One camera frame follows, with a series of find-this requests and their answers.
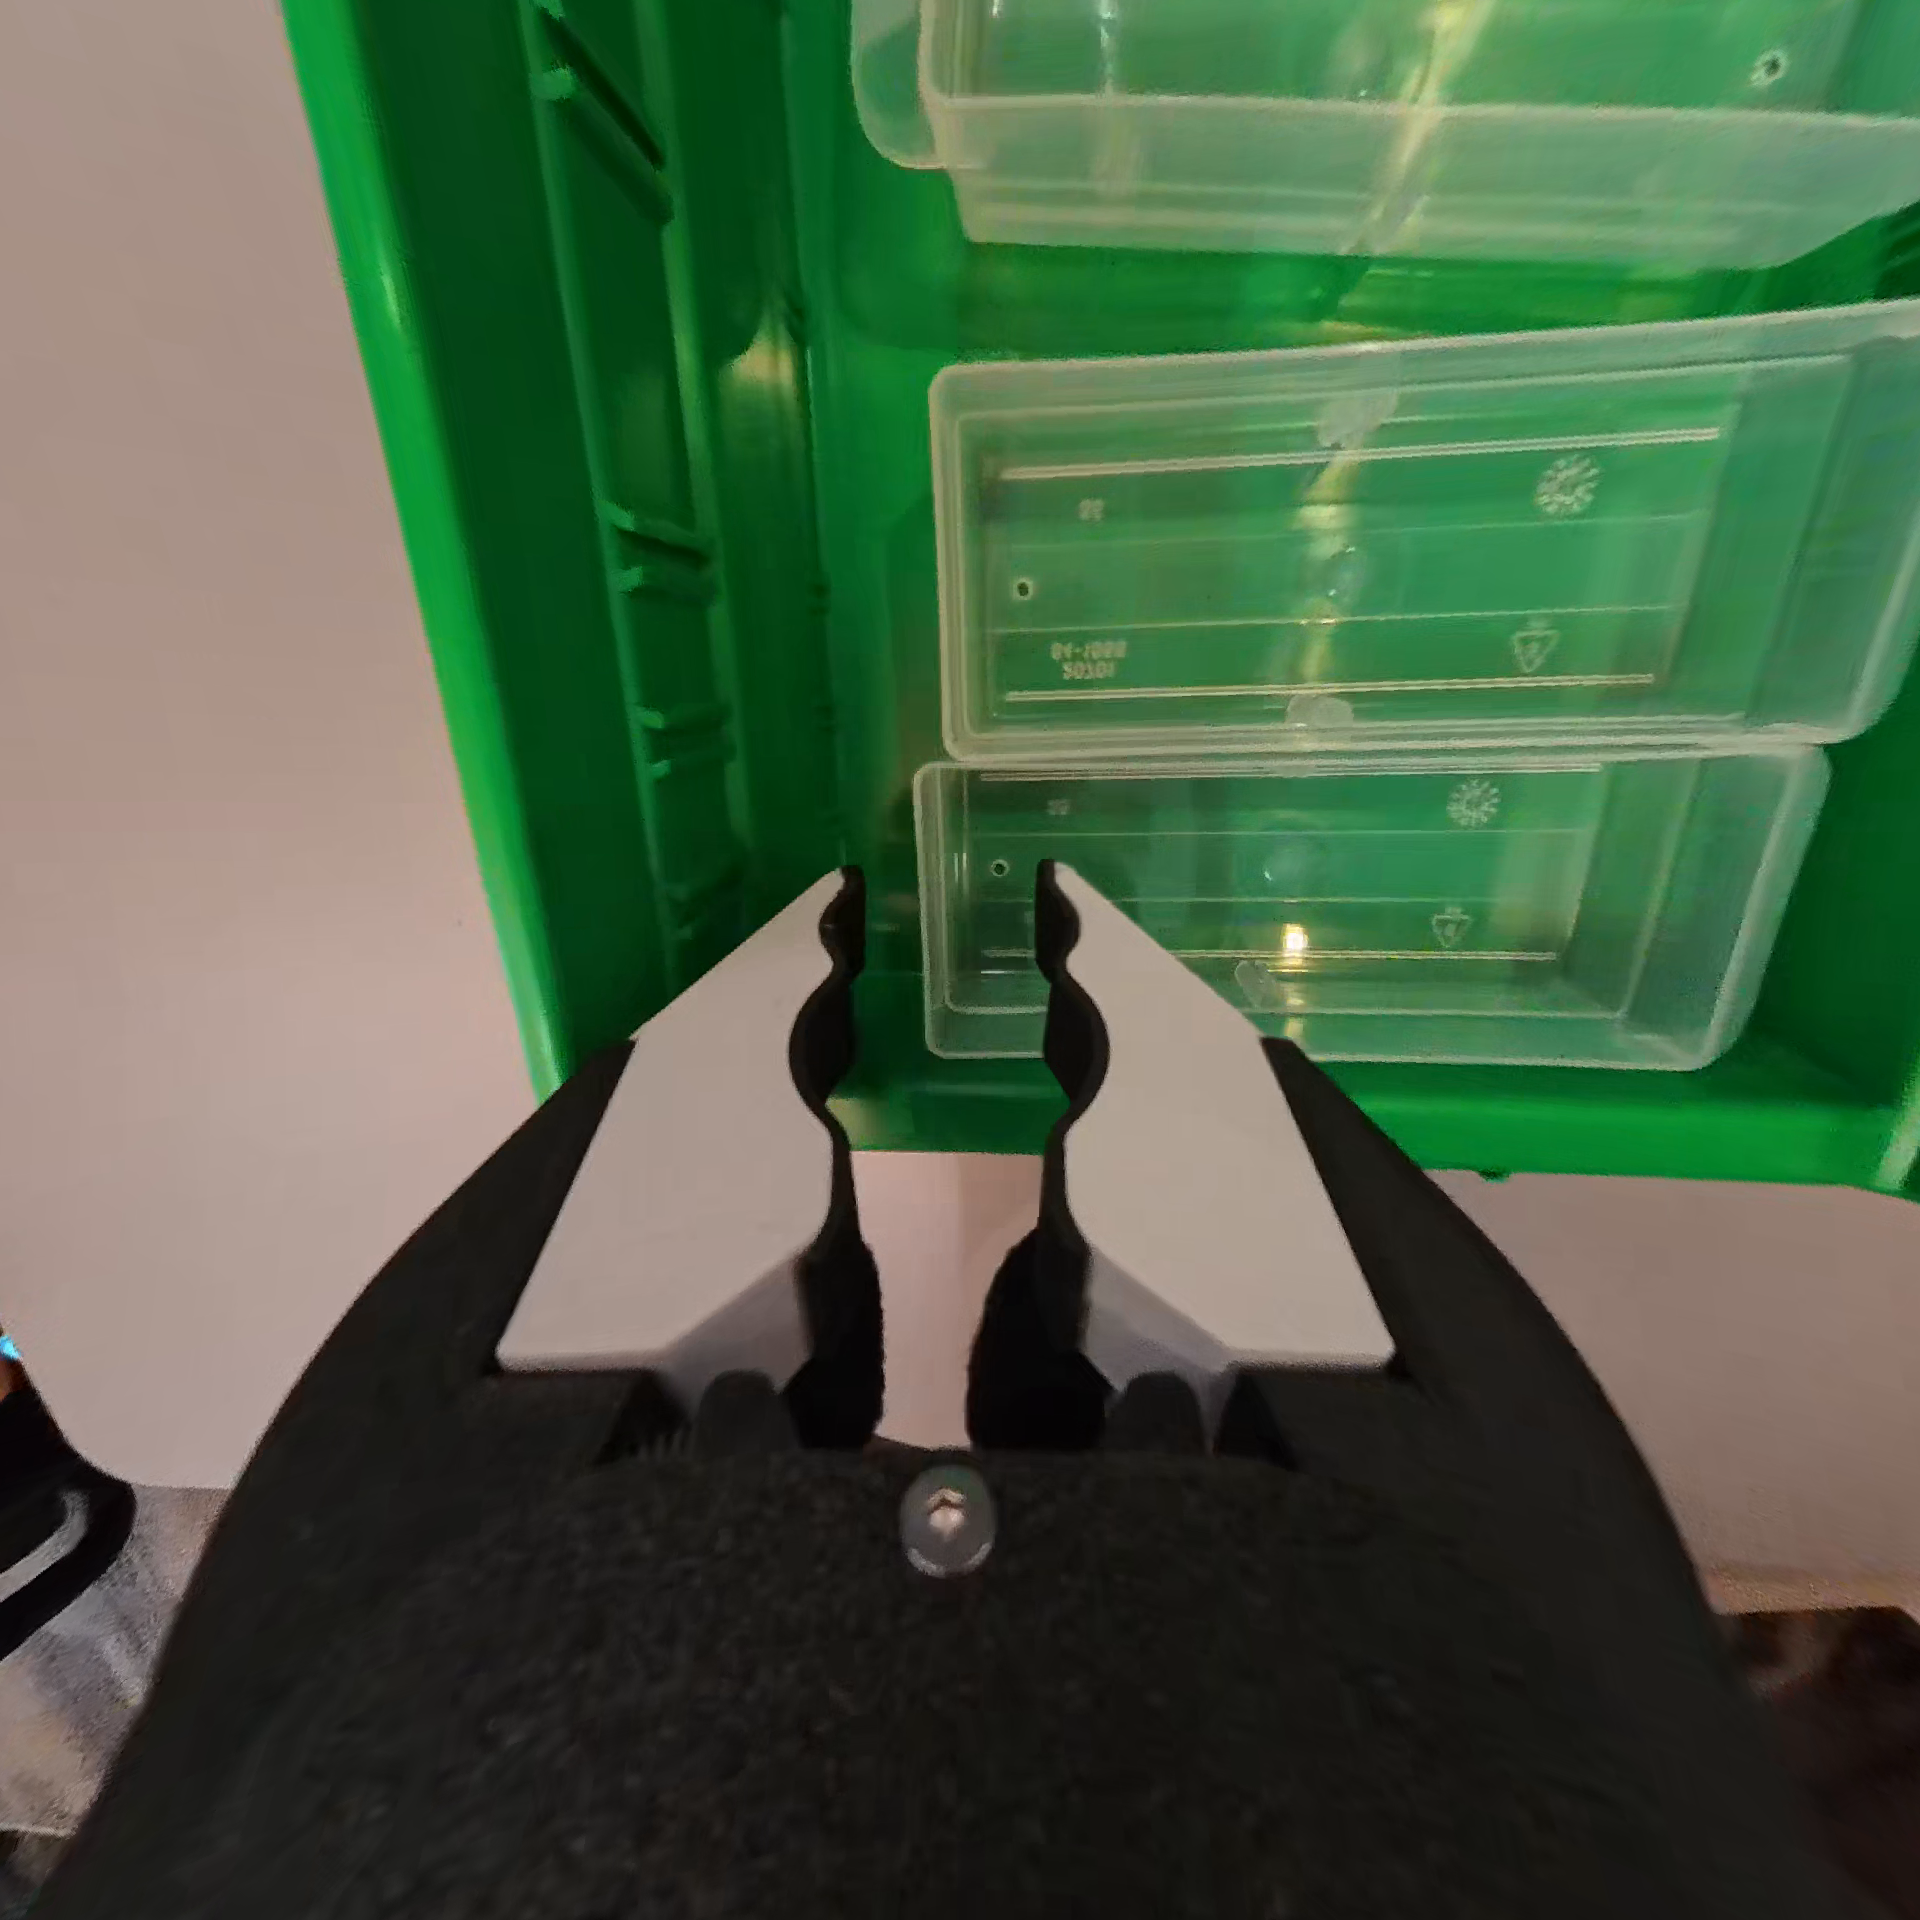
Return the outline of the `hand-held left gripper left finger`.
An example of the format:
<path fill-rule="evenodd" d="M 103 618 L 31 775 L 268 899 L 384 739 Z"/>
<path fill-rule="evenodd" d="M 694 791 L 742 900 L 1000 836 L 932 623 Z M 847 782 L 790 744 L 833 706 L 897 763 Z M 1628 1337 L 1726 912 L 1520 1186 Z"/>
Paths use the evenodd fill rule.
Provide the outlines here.
<path fill-rule="evenodd" d="M 828 1113 L 864 883 L 829 872 L 637 1026 L 552 1231 L 496 1345 L 509 1376 L 646 1374 L 678 1404 L 809 1362 L 802 1267 L 847 1196 Z"/>

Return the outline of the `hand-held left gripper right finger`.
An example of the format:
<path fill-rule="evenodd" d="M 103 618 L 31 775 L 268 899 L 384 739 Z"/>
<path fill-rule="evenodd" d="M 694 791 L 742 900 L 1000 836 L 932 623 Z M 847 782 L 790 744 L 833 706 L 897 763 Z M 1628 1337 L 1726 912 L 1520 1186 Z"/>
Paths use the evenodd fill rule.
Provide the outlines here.
<path fill-rule="evenodd" d="M 1076 870 L 1038 870 L 1047 1231 L 1101 1384 L 1220 1404 L 1252 1372 L 1377 1376 L 1397 1355 L 1262 1033 Z"/>

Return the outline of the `clear plastic drawer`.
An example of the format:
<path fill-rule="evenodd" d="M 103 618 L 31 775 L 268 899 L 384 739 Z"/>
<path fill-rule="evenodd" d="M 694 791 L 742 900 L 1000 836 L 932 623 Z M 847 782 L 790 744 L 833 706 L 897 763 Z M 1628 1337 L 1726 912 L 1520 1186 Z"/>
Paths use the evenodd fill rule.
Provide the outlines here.
<path fill-rule="evenodd" d="M 1050 860 L 1325 1064 L 1692 1073 L 1751 1018 L 1829 782 L 1816 751 L 935 761 L 924 1039 L 1040 1057 Z"/>
<path fill-rule="evenodd" d="M 1905 2 L 852 6 L 985 244 L 1761 270 L 1916 203 Z"/>
<path fill-rule="evenodd" d="M 1913 299 L 954 367 L 943 744 L 1833 746 L 1916 651 L 1916 423 Z"/>

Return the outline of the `green plastic bin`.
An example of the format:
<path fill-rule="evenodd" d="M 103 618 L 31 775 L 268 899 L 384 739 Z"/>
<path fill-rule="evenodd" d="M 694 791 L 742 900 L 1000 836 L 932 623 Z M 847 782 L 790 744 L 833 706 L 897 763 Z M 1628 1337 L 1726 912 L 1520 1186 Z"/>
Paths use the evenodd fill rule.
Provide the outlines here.
<path fill-rule="evenodd" d="M 847 6 L 282 19 L 538 1098 L 852 862 L 852 1145 L 1041 1150 L 1040 1064 L 924 1043 L 941 369 L 1916 297 L 1916 208 L 1761 272 L 977 247 Z"/>

